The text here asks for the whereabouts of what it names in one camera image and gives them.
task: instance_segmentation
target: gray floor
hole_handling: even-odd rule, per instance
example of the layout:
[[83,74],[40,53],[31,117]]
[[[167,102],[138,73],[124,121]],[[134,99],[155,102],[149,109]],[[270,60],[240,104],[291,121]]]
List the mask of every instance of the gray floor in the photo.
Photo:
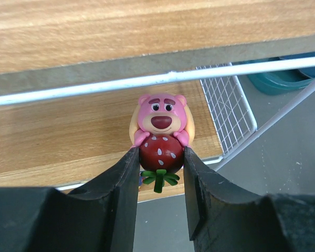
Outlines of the gray floor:
[[[298,93],[267,96],[240,82],[258,128]],[[315,93],[218,172],[257,194],[315,194]],[[194,251],[184,195],[140,203],[136,218],[134,252]]]

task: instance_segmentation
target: bear's mouth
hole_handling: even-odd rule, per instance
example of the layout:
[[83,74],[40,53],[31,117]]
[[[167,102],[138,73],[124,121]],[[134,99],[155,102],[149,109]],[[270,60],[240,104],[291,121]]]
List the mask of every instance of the bear's mouth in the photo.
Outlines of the bear's mouth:
[[158,131],[158,130],[154,130],[154,131],[159,132],[159,133],[163,133],[163,132],[166,132],[166,131],[170,130],[171,128],[172,128],[172,127],[170,127],[170,128],[167,129],[167,130],[164,130],[164,131]]

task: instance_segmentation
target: white wire basket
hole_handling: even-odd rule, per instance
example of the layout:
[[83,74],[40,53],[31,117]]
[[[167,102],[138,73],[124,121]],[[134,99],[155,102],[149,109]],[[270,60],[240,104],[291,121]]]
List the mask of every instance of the white wire basket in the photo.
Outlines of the white wire basket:
[[[197,69],[231,66],[221,64]],[[206,161],[217,163],[227,158],[257,130],[257,122],[237,76],[202,79],[201,85],[214,121],[223,154]]]

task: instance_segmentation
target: wire mesh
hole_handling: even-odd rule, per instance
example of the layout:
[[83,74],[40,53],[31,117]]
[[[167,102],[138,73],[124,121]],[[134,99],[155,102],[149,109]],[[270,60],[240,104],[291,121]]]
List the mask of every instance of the wire mesh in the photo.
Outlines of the wire mesh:
[[[230,65],[202,66],[197,69]],[[226,158],[257,130],[255,117],[236,76],[200,81],[222,145],[223,158]]]

